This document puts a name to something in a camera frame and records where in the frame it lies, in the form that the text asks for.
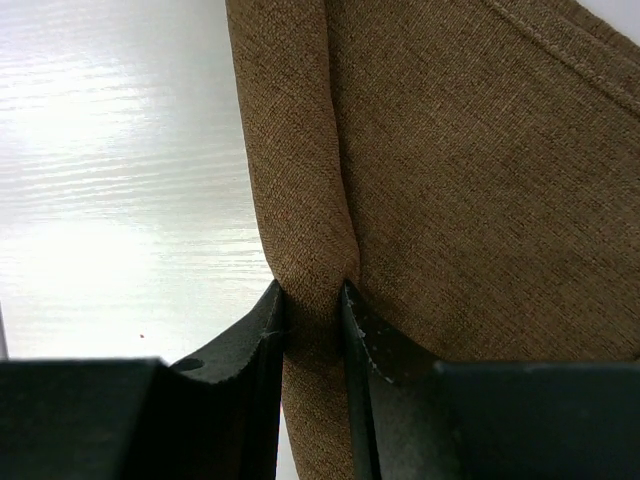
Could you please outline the brown cloth napkin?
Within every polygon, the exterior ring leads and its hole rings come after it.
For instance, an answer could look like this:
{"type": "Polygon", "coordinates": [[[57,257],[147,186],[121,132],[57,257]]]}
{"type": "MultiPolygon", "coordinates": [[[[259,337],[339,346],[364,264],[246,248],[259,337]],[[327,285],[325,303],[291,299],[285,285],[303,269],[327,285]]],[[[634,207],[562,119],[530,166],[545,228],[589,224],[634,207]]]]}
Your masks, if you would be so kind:
{"type": "Polygon", "coordinates": [[[350,479],[339,292],[447,360],[639,356],[639,47],[575,1],[230,1],[298,475],[350,479]]]}

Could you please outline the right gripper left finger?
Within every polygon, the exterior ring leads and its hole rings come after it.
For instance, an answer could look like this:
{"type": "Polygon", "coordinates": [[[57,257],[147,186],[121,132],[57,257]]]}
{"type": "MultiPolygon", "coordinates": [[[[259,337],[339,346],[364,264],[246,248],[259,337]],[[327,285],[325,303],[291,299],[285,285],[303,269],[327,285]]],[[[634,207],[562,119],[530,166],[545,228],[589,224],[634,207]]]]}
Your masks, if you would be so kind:
{"type": "Polygon", "coordinates": [[[284,333],[272,281],[240,320],[171,365],[110,361],[127,423],[100,478],[275,478],[284,333]]]}

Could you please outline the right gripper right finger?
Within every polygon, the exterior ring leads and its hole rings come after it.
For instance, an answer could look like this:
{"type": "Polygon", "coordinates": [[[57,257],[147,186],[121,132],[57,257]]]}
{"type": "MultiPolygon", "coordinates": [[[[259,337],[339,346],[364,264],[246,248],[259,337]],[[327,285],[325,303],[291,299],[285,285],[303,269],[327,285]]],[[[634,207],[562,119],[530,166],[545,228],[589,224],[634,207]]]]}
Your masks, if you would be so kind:
{"type": "Polygon", "coordinates": [[[343,284],[340,318],[355,475],[359,479],[477,479],[453,387],[471,366],[439,359],[343,284]]]}

